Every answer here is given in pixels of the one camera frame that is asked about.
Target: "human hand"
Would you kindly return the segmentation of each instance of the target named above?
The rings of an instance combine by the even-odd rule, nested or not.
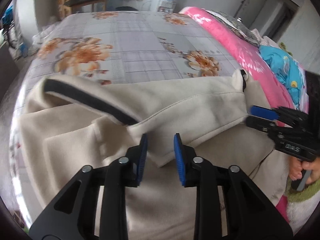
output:
[[[301,162],[296,157],[289,157],[289,177],[290,179],[302,179],[302,170],[310,171],[311,175],[307,179],[306,184],[311,184],[320,178],[320,158],[317,157],[313,162]]]

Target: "teal cloth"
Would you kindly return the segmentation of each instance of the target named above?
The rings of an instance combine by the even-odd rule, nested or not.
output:
[[[303,78],[297,62],[286,51],[279,48],[261,45],[259,52],[279,82],[288,90],[295,107],[299,109]]]

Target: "wooden table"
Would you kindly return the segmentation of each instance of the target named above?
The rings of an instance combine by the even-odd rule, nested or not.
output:
[[[107,1],[108,0],[70,0],[64,3],[65,10],[68,11],[68,15],[74,13],[75,8],[79,8],[82,6],[86,6],[91,4],[92,5],[92,12],[94,11],[94,4],[103,2],[103,10],[106,11],[107,9]]]

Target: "green fuzzy cuff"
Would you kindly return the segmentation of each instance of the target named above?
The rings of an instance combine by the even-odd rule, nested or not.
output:
[[[315,195],[319,190],[320,190],[320,179],[310,184],[303,191],[296,191],[291,188],[291,179],[288,178],[285,195],[288,198],[288,202],[303,202],[313,197],[313,195]]]

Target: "blue rubber tip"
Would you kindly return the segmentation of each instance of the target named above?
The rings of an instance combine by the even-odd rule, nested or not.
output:
[[[141,155],[140,155],[140,159],[138,162],[138,166],[137,166],[137,183],[138,185],[140,185],[140,182],[142,181],[142,177],[143,177],[143,171],[144,171],[144,166],[146,163],[146,158],[147,158],[147,149],[148,149],[148,140],[147,137],[143,135],[142,139],[141,139],[141,143],[142,143],[142,151],[141,151]]]
[[[179,135],[174,135],[173,146],[174,146],[174,155],[176,156],[177,170],[179,174],[179,179],[182,186],[186,184],[186,168],[182,158],[182,149],[180,148],[180,137]]]
[[[278,120],[279,116],[273,110],[259,107],[259,106],[251,106],[250,113],[254,116],[261,117],[268,120]]]

